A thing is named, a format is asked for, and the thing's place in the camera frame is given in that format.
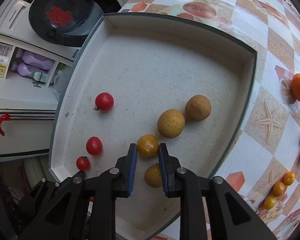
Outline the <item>red cherry tomato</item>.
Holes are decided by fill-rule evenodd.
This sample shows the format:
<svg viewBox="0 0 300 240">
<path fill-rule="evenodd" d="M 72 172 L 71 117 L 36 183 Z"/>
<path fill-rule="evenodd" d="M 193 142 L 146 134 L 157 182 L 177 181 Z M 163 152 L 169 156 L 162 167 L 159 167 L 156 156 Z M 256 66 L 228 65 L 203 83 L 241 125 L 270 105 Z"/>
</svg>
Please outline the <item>red cherry tomato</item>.
<svg viewBox="0 0 300 240">
<path fill-rule="evenodd" d="M 86 143 L 86 150 L 90 155 L 99 155 L 103 150 L 103 145 L 98 137 L 91 137 Z"/>
</svg>

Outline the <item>yellow cherry tomato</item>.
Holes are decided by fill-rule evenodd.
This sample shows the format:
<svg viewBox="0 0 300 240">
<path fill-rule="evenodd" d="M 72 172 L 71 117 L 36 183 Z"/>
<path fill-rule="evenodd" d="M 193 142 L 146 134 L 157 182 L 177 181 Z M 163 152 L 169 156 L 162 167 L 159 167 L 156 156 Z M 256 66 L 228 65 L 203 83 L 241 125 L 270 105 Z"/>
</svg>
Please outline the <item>yellow cherry tomato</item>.
<svg viewBox="0 0 300 240">
<path fill-rule="evenodd" d="M 151 158 L 157 154 L 159 142 L 154 135 L 146 134 L 138 139 L 137 149 L 142 157 Z"/>
</svg>

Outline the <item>brown longan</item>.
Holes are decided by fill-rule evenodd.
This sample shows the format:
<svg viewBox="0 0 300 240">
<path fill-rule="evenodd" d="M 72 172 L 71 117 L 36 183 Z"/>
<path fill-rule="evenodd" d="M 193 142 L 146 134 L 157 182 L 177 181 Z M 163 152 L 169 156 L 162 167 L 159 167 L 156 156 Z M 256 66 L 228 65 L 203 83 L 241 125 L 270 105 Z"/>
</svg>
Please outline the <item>brown longan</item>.
<svg viewBox="0 0 300 240">
<path fill-rule="evenodd" d="M 186 116 L 194 121 L 203 121 L 211 114 L 210 100 L 203 95 L 195 95 L 185 106 Z"/>
<path fill-rule="evenodd" d="M 164 111 L 158 119 L 157 129 L 161 136 L 165 138 L 178 137 L 185 127 L 185 117 L 177 109 Z"/>
</svg>

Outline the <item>red tomato with stem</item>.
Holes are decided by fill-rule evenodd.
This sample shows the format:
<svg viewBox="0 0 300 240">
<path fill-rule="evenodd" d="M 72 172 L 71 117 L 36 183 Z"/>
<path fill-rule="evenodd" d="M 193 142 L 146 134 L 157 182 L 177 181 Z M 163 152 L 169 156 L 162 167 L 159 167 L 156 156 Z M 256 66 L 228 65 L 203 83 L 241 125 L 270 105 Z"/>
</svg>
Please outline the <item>red tomato with stem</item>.
<svg viewBox="0 0 300 240">
<path fill-rule="evenodd" d="M 87 156 L 80 156 L 76 160 L 76 166 L 80 171 L 87 171 L 90 168 L 90 161 Z"/>
</svg>

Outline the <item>brown longan in tray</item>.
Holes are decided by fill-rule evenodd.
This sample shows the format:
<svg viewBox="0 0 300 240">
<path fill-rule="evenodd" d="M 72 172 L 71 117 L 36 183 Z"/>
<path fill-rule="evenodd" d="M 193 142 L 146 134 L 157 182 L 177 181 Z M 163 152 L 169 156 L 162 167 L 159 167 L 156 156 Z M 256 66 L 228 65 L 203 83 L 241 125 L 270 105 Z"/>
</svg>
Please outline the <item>brown longan in tray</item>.
<svg viewBox="0 0 300 240">
<path fill-rule="evenodd" d="M 185 106 L 186 116 L 194 121 L 203 121 L 211 114 L 210 100 L 203 95 L 195 95 Z"/>
</svg>

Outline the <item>red tomato in tray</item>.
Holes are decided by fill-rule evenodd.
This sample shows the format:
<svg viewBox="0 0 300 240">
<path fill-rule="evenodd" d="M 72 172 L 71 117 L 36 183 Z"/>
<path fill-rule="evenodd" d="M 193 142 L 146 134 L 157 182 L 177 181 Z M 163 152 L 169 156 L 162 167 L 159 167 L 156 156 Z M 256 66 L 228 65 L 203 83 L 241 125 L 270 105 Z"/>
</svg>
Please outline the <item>red tomato in tray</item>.
<svg viewBox="0 0 300 240">
<path fill-rule="evenodd" d="M 103 92 L 95 98 L 95 111 L 107 112 L 112 109 L 114 105 L 114 98 L 111 94 Z"/>
</svg>

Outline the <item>purple detergent bottle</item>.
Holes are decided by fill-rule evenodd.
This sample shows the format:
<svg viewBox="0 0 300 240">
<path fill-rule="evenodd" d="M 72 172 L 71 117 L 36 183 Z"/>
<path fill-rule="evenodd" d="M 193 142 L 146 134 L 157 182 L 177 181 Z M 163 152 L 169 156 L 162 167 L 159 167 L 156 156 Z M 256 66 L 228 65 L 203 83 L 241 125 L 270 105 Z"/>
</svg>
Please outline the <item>purple detergent bottle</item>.
<svg viewBox="0 0 300 240">
<path fill-rule="evenodd" d="M 23 49 L 18 49 L 15 57 L 22 59 L 25 64 L 29 64 L 43 70 L 50 70 L 54 64 L 54 61 L 50 58 Z"/>
</svg>

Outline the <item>white shallow tray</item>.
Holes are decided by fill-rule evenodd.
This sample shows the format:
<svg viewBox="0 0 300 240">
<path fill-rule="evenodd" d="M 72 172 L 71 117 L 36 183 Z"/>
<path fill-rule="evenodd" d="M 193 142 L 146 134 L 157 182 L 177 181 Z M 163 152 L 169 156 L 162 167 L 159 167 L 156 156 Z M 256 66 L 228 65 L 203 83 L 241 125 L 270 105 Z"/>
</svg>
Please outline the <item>white shallow tray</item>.
<svg viewBox="0 0 300 240">
<path fill-rule="evenodd" d="M 102 153 L 90 157 L 87 177 L 115 166 L 146 134 L 164 142 L 182 167 L 210 178 L 221 166 L 240 129 L 253 90 L 257 52 L 209 25 L 151 13 L 106 14 L 83 44 L 60 97 L 52 134 L 50 172 L 58 181 L 73 176 L 86 143 L 98 137 Z M 107 92 L 114 105 L 95 111 Z M 182 133 L 162 137 L 159 116 L 184 111 L 194 95 L 210 100 L 203 121 L 187 120 Z"/>
</svg>

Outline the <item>white washing machine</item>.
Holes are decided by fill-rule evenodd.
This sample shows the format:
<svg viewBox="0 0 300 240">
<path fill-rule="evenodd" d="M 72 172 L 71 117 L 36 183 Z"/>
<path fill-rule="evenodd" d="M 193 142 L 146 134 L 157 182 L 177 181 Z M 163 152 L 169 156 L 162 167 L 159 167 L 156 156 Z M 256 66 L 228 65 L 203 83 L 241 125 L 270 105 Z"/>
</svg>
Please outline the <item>white washing machine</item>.
<svg viewBox="0 0 300 240">
<path fill-rule="evenodd" d="M 74 61 L 103 14 L 119 0 L 0 0 L 0 34 Z"/>
</svg>

